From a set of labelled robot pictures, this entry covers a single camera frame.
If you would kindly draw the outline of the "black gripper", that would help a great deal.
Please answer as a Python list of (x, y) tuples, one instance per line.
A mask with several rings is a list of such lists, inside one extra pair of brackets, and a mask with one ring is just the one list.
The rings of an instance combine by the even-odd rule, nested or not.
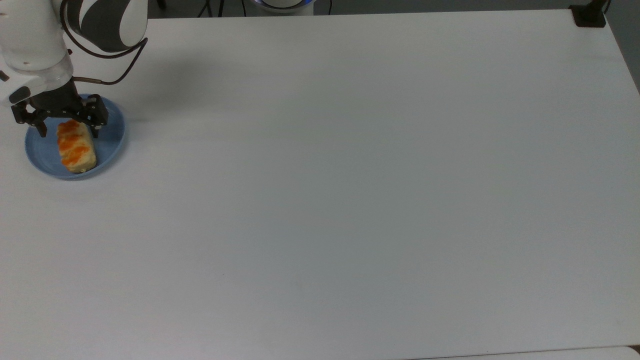
[(69, 117), (71, 114), (82, 116), (82, 122), (88, 127), (91, 136), (98, 139), (100, 129), (108, 124), (109, 112), (100, 95), (81, 98), (74, 80), (57, 89), (41, 92), (29, 98), (34, 111), (29, 112), (28, 103), (20, 101), (11, 106), (14, 121), (19, 125), (35, 128), (41, 138), (48, 134), (45, 121), (48, 117)]

